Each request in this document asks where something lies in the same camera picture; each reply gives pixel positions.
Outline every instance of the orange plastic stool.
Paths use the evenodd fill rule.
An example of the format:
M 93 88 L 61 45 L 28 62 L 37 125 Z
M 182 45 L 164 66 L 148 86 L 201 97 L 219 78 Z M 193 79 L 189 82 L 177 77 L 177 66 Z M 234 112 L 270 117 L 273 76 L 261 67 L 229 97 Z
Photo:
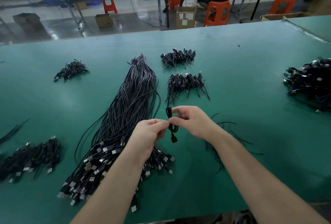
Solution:
M 105 0 L 102 0 L 102 4 L 104 5 L 105 13 L 107 14 L 110 11 L 114 11 L 118 14 L 114 0 L 110 0 L 112 2 L 111 5 L 107 5 Z
M 211 8 L 215 8 L 216 12 L 212 16 L 209 16 L 209 12 Z M 224 9 L 226 9 L 226 16 L 222 17 Z M 204 27 L 206 25 L 227 25 L 227 20 L 229 18 L 229 11 L 230 11 L 230 1 L 223 1 L 223 2 L 211 1 L 207 8 Z
M 176 5 L 179 5 L 180 0 L 168 0 L 169 9 L 175 9 Z
M 282 9 L 282 10 L 278 10 L 277 11 L 277 8 L 279 7 L 279 5 L 282 3 L 282 2 L 286 2 L 286 7 L 285 9 Z M 284 14 L 284 13 L 291 13 L 292 11 L 292 8 L 295 4 L 296 0 L 275 0 L 275 2 L 273 3 L 270 11 L 269 11 L 269 14 Z

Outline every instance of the metal table leg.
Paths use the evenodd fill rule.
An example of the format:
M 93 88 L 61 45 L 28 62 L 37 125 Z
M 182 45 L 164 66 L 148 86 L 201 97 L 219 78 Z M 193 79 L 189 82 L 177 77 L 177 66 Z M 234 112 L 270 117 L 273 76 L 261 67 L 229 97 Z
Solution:
M 235 1 L 235 0 L 232 1 L 232 5 L 231 5 L 231 8 L 230 8 L 230 12 L 233 11 L 234 1 Z
M 71 14 L 73 20 L 75 21 L 75 23 L 76 23 L 76 25 L 77 25 L 77 27 L 78 27 L 78 30 L 80 30 L 80 29 L 81 29 L 81 27 L 79 26 L 80 22 L 78 23 L 78 21 L 76 20 L 76 17 L 75 17 L 75 15 L 74 15 L 73 12 L 72 12 L 72 9 L 71 9 L 71 7 L 70 7 L 70 4 L 68 3 L 67 0 L 64 0 L 64 3 L 67 5 L 67 7 L 68 7 L 68 9 L 69 9 L 69 12 L 70 12 L 70 14 Z
M 76 0 L 73 0 L 73 1 L 75 2 L 76 7 L 77 7 L 77 10 L 78 10 L 78 12 L 79 12 L 79 14 L 80 14 L 80 16 L 81 16 L 81 22 L 86 23 L 86 22 L 85 22 L 85 19 L 84 19 L 84 17 L 83 17 L 83 14 L 82 14 L 82 12 L 81 12 L 81 9 L 79 8 L 79 5 L 77 4 L 77 1 L 76 1 Z
M 245 0 L 242 0 L 242 1 L 241 1 L 240 7 L 239 7 L 238 15 L 240 14 L 240 10 L 241 10 L 241 7 L 243 6 L 244 1 L 245 1 Z
M 161 0 L 158 0 L 158 8 L 159 8 L 159 20 L 160 22 L 162 22 Z

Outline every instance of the hand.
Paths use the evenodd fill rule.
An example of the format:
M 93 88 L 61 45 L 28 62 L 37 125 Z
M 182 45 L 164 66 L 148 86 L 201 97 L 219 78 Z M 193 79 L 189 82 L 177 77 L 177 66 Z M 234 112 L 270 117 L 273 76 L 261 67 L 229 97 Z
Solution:
M 174 107 L 172 113 L 178 113 L 178 115 L 169 119 L 171 124 L 184 127 L 195 137 L 208 142 L 212 141 L 215 131 L 221 130 L 204 111 L 196 106 Z
M 124 150 L 131 155 L 137 155 L 138 159 L 145 163 L 150 157 L 154 144 L 164 137 L 169 122 L 162 119 L 149 119 L 138 122 Z

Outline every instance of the concrete floor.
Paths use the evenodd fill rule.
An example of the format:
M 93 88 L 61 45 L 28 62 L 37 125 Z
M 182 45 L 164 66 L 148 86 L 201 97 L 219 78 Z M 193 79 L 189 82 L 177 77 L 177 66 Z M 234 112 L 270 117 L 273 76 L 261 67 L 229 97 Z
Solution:
M 196 6 L 196 0 L 185 0 L 184 6 Z M 235 1 L 234 11 L 239 9 L 242 0 Z M 261 0 L 255 18 L 267 14 L 274 0 Z M 238 12 L 231 12 L 228 24 L 239 23 L 242 18 L 249 18 L 253 12 L 256 0 L 245 0 L 244 8 L 240 15 Z M 162 14 L 162 23 L 159 22 L 159 13 L 157 0 L 115 0 L 118 14 L 111 12 L 114 25 L 110 28 L 99 29 L 95 22 L 95 15 L 104 13 L 103 5 L 89 6 L 88 9 L 82 10 L 86 23 L 82 30 L 78 30 L 74 21 L 71 18 L 68 8 L 60 8 L 55 6 L 29 6 L 1 9 L 0 17 L 8 25 L 8 30 L 4 25 L 0 24 L 0 42 L 4 44 L 36 42 L 43 40 L 59 40 L 67 38 L 79 38 L 98 36 L 106 34 L 118 33 L 133 33 L 151 30 L 162 30 L 166 25 L 166 16 Z M 164 9 L 164 1 L 161 0 L 161 8 Z M 25 33 L 21 27 L 13 20 L 13 15 L 19 13 L 36 13 L 45 30 L 40 32 Z M 176 9 L 169 12 L 170 26 L 176 26 Z M 205 21 L 205 10 L 197 9 L 195 27 L 201 27 Z

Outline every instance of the green workbench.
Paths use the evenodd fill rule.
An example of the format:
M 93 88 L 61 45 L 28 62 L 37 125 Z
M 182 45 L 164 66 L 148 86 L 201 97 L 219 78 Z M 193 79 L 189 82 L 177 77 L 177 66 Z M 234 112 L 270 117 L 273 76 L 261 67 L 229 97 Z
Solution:
M 319 19 L 301 21 L 317 24 Z M 330 16 L 323 19 L 331 21 Z M 194 65 L 162 72 L 159 56 L 173 47 L 196 50 Z M 30 121 L 0 151 L 10 154 L 21 143 L 37 144 L 56 135 L 64 152 L 54 172 L 47 174 L 44 168 L 37 180 L 34 173 L 25 173 L 15 184 L 0 184 L 0 223 L 70 222 L 83 204 L 70 206 L 70 199 L 56 195 L 76 167 L 75 147 L 117 94 L 129 69 L 126 62 L 140 53 L 159 78 L 158 118 L 167 119 L 163 101 L 168 77 L 201 71 L 211 101 L 192 91 L 188 99 L 186 94 L 178 96 L 176 105 L 197 105 L 209 116 L 219 113 L 215 121 L 236 122 L 231 129 L 253 142 L 249 150 L 263 153 L 255 157 L 300 197 L 309 202 L 330 200 L 331 114 L 315 113 L 290 98 L 283 73 L 318 56 L 329 58 L 331 45 L 287 22 L 270 21 L 1 46 L 0 135 Z M 54 75 L 73 58 L 82 60 L 89 73 L 54 83 Z M 176 158 L 171 164 L 173 174 L 153 171 L 144 180 L 137 192 L 138 211 L 128 213 L 126 223 L 246 209 L 227 171 L 215 174 L 219 165 L 214 153 L 206 151 L 205 142 L 184 129 L 176 136 L 177 145 L 172 144 L 169 132 L 157 144 Z

